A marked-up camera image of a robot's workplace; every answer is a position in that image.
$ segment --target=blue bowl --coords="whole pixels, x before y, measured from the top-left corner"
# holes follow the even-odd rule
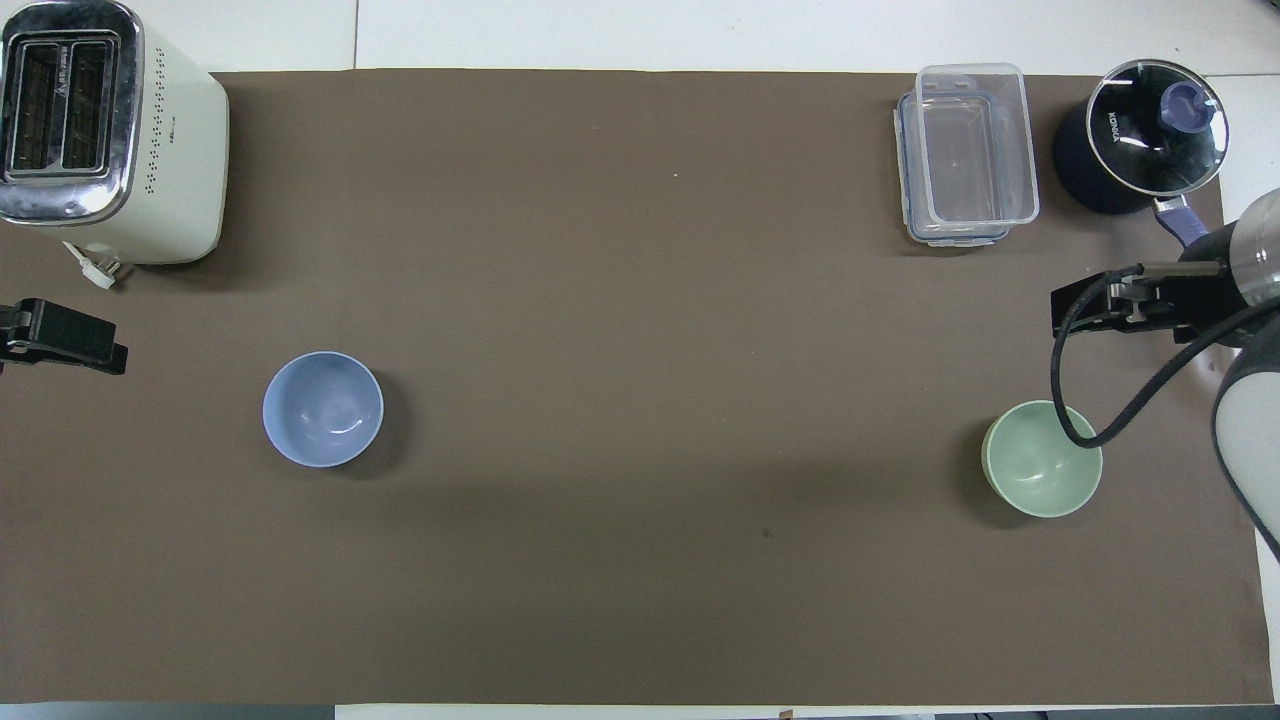
[[[307,468],[333,468],[360,455],[383,424],[383,388],[360,360],[308,352],[266,386],[262,427],[280,455]]]

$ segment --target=plastic container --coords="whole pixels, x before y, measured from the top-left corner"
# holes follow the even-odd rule
[[[989,245],[1039,214],[1023,73],[929,65],[893,113],[902,222],[934,247]]]

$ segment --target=bowl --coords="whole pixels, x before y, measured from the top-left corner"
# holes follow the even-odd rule
[[[308,352],[289,360],[266,386],[262,427],[280,455],[307,468],[333,468],[374,442],[383,424],[383,389],[360,360]]]
[[[1083,415],[1068,407],[1076,432],[1092,436]],[[1102,479],[1102,448],[1071,442],[1048,400],[1023,402],[991,424],[982,441],[982,471],[1000,497],[1037,518],[1075,512]]]

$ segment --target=brown tabletop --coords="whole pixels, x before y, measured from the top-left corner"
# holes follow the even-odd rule
[[[131,350],[0,377],[0,701],[1271,702],[1221,368],[1074,515],[982,477],[991,420],[1047,396],[1050,290],[1178,254],[1053,177],[1093,79],[1028,79],[1041,217],[974,251],[902,228],[909,76],[219,79],[207,259],[102,292],[0,227],[0,302]],[[317,348],[387,396],[333,470],[261,427]],[[1069,401],[1105,423],[1174,351],[1073,341]]]

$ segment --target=white toaster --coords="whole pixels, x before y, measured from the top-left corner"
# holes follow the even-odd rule
[[[113,265],[186,263],[218,245],[218,81],[109,0],[27,5],[3,41],[0,217]]]

